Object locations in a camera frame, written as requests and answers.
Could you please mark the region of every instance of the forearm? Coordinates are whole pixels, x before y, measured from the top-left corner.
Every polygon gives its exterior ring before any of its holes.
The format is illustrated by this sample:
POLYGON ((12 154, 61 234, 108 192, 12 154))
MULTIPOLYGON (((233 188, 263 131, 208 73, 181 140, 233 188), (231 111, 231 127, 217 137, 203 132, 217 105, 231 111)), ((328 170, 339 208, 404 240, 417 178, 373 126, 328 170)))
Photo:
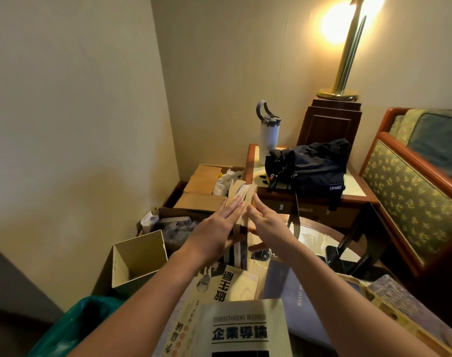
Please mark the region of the forearm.
POLYGON ((201 259, 187 250, 175 252, 150 281, 85 338, 69 357, 150 356, 200 264, 201 259))
POLYGON ((435 356, 302 243, 288 239, 279 249, 279 256, 288 256, 340 356, 435 356))

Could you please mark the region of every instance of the glowing light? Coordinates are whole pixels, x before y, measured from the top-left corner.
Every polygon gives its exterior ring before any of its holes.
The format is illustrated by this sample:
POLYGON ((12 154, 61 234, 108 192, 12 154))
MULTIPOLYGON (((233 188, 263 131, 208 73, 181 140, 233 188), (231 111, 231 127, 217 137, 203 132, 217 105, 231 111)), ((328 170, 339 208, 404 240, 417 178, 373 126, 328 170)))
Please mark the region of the glowing light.
MULTIPOLYGON (((366 15, 364 31, 371 26, 373 19, 383 7, 384 0, 365 0, 362 6, 361 16, 366 15)), ((349 1, 341 2, 333 6, 324 16, 322 21, 322 33, 331 44, 344 43, 348 35, 348 29, 355 13, 355 5, 349 1)))

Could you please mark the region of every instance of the person's left hand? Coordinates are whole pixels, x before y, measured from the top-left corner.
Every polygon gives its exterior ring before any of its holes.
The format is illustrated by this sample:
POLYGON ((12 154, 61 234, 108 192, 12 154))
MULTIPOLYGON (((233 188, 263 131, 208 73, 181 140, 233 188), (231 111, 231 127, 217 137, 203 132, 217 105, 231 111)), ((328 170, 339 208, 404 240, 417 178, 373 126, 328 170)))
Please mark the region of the person's left hand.
POLYGON ((201 266, 216 262, 226 249, 241 240, 241 235, 229 236, 229 233, 244 210, 244 201, 237 197, 225 207, 226 202, 227 198, 224 198, 218 210, 198 224, 180 249, 201 266))

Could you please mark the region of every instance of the bottle lid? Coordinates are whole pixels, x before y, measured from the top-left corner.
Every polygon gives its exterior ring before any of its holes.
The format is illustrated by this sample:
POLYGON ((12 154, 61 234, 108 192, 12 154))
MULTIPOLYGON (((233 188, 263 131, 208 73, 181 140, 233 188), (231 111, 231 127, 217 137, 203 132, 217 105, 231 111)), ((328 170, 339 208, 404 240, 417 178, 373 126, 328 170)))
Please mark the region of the bottle lid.
POLYGON ((256 106, 256 114, 259 120, 261 120, 262 124, 267 126, 279 126, 281 124, 282 119, 276 115, 274 115, 267 107, 267 102, 265 100, 259 101, 256 106), (266 115, 262 115, 261 107, 264 105, 266 115))

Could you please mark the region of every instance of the bag logo label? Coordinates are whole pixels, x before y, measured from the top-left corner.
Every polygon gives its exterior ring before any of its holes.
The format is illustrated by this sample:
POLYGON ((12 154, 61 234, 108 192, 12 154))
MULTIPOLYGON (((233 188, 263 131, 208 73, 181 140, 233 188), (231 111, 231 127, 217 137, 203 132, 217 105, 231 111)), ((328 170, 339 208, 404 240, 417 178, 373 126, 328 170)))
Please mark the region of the bag logo label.
POLYGON ((342 190, 343 184, 330 184, 328 187, 329 191, 342 190))

